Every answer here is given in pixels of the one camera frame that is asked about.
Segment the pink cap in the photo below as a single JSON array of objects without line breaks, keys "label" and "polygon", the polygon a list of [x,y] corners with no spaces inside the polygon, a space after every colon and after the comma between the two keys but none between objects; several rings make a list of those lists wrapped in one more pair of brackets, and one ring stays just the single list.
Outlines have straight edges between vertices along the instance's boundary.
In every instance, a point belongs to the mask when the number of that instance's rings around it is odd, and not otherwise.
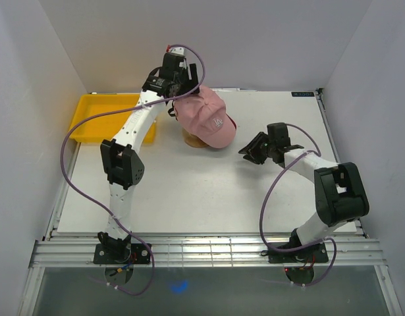
[{"label": "pink cap", "polygon": [[183,129],[209,147],[225,148],[236,136],[226,104],[211,88],[200,86],[199,89],[199,93],[175,101],[176,119]]}]

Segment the red LA cap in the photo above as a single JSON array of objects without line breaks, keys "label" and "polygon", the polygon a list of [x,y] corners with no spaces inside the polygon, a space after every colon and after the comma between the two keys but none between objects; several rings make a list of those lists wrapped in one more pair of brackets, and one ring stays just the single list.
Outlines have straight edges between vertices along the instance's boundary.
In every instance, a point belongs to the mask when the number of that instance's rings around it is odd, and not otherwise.
[{"label": "red LA cap", "polygon": [[236,123],[235,123],[231,118],[229,118],[229,119],[230,119],[230,121],[232,122],[232,125],[234,126],[234,129],[236,130],[236,129],[237,129]]}]

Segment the black NY cap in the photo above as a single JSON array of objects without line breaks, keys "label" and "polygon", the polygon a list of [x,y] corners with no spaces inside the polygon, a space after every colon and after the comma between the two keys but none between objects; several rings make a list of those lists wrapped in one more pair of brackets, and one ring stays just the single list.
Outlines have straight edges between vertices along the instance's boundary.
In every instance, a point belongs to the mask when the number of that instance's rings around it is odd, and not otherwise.
[{"label": "black NY cap", "polygon": [[171,101],[171,106],[167,111],[168,115],[172,118],[176,119],[176,112],[175,112],[175,102]]}]

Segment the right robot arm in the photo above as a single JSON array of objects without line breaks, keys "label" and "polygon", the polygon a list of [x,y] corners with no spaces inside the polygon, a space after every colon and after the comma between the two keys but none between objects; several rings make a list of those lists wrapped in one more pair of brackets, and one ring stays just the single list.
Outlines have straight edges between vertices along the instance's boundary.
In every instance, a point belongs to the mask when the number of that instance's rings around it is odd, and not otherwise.
[{"label": "right robot arm", "polygon": [[263,200],[259,214],[259,234],[269,251],[289,253],[296,261],[305,261],[313,247],[328,240],[345,224],[369,213],[369,202],[360,172],[354,163],[336,163],[324,159],[319,147],[306,149],[293,144],[288,129],[290,124],[269,124],[266,132],[257,136],[239,154],[255,165],[267,159],[282,168],[271,187],[288,171],[298,173],[314,186],[315,211],[301,226],[295,228],[288,242],[280,247],[268,242],[264,235],[263,218],[267,200]]}]

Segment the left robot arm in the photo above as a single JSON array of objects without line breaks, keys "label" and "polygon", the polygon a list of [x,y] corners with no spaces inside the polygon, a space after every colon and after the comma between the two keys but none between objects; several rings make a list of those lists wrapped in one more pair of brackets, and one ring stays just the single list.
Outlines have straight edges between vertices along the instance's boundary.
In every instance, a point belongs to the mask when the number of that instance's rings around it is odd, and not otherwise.
[{"label": "left robot arm", "polygon": [[131,236],[117,223],[129,221],[132,196],[144,175],[139,157],[143,140],[157,115],[165,108],[166,99],[182,95],[198,85],[196,64],[188,64],[184,47],[169,48],[159,70],[149,74],[139,95],[135,110],[111,140],[100,145],[103,170],[110,190],[111,215],[105,232],[97,237],[105,255],[115,263],[131,259]]}]

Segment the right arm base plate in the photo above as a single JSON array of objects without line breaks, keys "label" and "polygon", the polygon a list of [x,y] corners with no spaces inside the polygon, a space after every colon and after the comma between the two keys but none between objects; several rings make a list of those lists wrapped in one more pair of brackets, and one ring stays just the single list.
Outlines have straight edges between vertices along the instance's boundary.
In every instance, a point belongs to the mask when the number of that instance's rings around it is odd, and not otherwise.
[{"label": "right arm base plate", "polygon": [[317,244],[294,252],[279,252],[266,249],[261,255],[268,257],[269,263],[328,263],[329,256],[324,244]]}]

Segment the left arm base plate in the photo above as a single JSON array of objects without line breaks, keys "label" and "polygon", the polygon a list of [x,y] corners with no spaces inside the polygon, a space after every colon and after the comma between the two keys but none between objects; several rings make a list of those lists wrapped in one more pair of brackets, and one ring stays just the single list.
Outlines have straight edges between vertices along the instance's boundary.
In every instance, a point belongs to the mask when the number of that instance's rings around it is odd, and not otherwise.
[{"label": "left arm base plate", "polygon": [[149,251],[142,244],[129,244],[119,248],[98,244],[92,262],[96,265],[147,265],[151,258]]}]

